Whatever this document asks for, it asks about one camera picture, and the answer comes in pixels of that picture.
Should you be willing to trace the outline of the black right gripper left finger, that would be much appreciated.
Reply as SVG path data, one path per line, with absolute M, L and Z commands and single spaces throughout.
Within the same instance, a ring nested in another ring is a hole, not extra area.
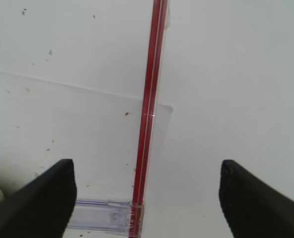
M 0 202 L 0 238 L 61 238 L 77 187 L 72 159 L 62 159 Z

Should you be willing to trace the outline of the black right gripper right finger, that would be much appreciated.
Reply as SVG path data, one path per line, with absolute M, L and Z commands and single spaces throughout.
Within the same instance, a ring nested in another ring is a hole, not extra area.
M 233 160 L 222 162 L 219 201 L 235 238 L 294 238 L 294 201 Z

